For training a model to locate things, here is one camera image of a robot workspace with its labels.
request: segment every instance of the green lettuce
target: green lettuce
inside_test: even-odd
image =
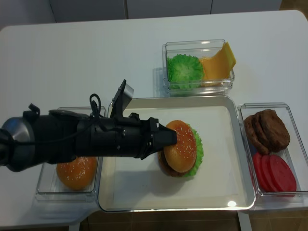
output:
[[[169,82],[185,82],[201,80],[204,77],[203,66],[195,56],[177,54],[173,58],[167,57]],[[173,89],[196,88],[200,84],[171,85]]]
[[[196,138],[197,159],[196,159],[196,163],[195,163],[194,167],[188,173],[186,173],[183,177],[193,177],[194,175],[196,175],[198,168],[202,163],[203,156],[204,156],[202,141],[201,141],[201,138],[200,138],[198,132],[195,129],[193,129],[189,124],[188,124],[188,126],[191,128],[191,130],[193,131],[193,134]]]

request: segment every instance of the tomato slice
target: tomato slice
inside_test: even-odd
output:
[[[269,160],[269,172],[276,188],[281,192],[296,191],[296,180],[287,163],[277,155],[271,155]]]
[[[264,178],[266,185],[269,188],[269,192],[278,192],[278,189],[274,185],[272,178],[271,178],[271,175],[269,173],[270,172],[270,170],[269,170],[269,160],[270,160],[270,156],[268,156],[268,155],[262,156],[262,159],[261,159],[262,176]]]
[[[262,155],[260,153],[256,153],[253,156],[253,162],[254,162],[254,167],[255,167],[255,171],[256,171],[256,175],[257,175],[257,180],[259,182],[260,187],[266,191],[269,192],[269,187],[266,185],[264,178],[262,176],[262,170],[261,170],[261,159],[262,159]]]

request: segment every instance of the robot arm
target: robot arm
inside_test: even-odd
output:
[[[90,97],[91,115],[50,110],[42,116],[31,104],[23,117],[8,119],[0,129],[0,166],[19,172],[44,162],[69,162],[77,156],[144,159],[176,144],[176,132],[158,119],[140,120],[136,113],[123,117],[132,95],[133,89],[124,80],[113,98],[110,118],[100,115],[101,101],[96,94]]]

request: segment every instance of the cheese slice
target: cheese slice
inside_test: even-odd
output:
[[[203,65],[204,80],[228,78],[230,71],[236,64],[229,43],[224,44],[214,56],[202,57],[199,60]]]

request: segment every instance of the floor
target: floor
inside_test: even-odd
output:
[[[283,0],[280,10],[296,9],[308,19],[308,0]],[[249,215],[253,231],[308,231],[308,210],[262,212]],[[68,227],[22,231],[67,231]],[[240,231],[237,213],[185,211],[106,214],[96,212],[80,224],[80,231]]]

